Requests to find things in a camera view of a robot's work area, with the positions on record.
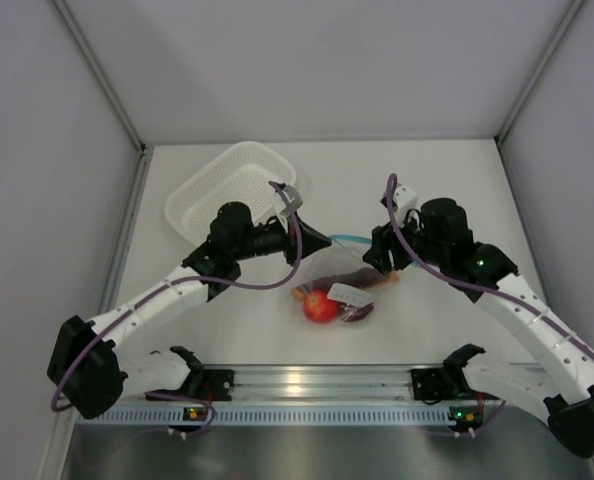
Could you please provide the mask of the orange maroon fake fruit slice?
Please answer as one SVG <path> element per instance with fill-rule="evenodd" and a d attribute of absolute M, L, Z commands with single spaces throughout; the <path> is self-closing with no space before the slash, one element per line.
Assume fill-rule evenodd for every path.
<path fill-rule="evenodd" d="M 396 272 L 383 275 L 372 267 L 363 267 L 351 273 L 320 277 L 300 284 L 291 289 L 291 296 L 296 301 L 303 301 L 308 293 L 316 290 L 328 292 L 336 283 L 348 285 L 361 290 L 369 290 L 371 288 L 378 288 L 387 284 L 396 283 L 399 280 L 400 277 Z"/>

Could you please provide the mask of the clear zip top bag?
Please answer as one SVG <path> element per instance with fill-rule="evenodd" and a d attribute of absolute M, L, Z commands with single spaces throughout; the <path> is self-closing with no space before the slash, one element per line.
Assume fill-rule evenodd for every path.
<path fill-rule="evenodd" d="M 300 266 L 287 309 L 294 319 L 309 325 L 361 325 L 400 276 L 383 274 L 363 261 L 371 246 L 366 237 L 335 234 L 331 242 Z"/>

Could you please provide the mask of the red fake apple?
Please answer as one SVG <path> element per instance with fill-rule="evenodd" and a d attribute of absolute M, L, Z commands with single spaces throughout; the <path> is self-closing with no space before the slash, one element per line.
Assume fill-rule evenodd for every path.
<path fill-rule="evenodd" d="M 303 301 L 305 317 L 315 324 L 327 324 L 336 319 L 338 304 L 327 296 L 326 291 L 316 290 L 308 293 Z"/>

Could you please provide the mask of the dark maroon fake fig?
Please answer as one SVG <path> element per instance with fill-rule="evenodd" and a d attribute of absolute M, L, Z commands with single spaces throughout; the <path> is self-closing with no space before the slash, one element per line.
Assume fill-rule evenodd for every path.
<path fill-rule="evenodd" d="M 363 307 L 339 303 L 338 319 L 343 323 L 356 323 L 364 320 L 374 310 L 374 304 L 369 303 Z"/>

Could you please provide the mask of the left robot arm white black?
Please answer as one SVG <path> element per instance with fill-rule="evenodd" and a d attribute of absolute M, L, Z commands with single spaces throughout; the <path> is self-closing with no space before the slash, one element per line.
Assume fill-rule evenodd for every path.
<path fill-rule="evenodd" d="M 280 253 L 292 269 L 326 249 L 331 241 L 307 225 L 296 208 L 281 206 L 255 224 L 241 202 L 221 206 L 206 240 L 146 292 L 90 320 L 73 316 L 60 327 L 47 368 L 56 390 L 50 408 L 73 408 L 86 419 L 100 416 L 120 398 L 169 390 L 181 399 L 203 386 L 199 363 L 189 350 L 173 346 L 148 354 L 146 363 L 121 352 L 129 340 L 144 339 L 181 314 L 215 300 L 230 287 L 242 288 L 240 263 Z"/>

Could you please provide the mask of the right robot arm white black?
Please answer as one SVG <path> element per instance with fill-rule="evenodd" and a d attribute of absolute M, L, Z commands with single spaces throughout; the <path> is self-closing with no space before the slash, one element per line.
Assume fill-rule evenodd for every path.
<path fill-rule="evenodd" d="M 418 205 L 416 196 L 385 194 L 381 202 L 388 221 L 373 229 L 364 261 L 382 273 L 421 267 L 496 320 L 542 370 L 467 345 L 444 361 L 448 392 L 465 397 L 474 390 L 506 401 L 539 420 L 570 453 L 594 457 L 594 349 L 503 251 L 474 240 L 464 209 L 453 199 Z"/>

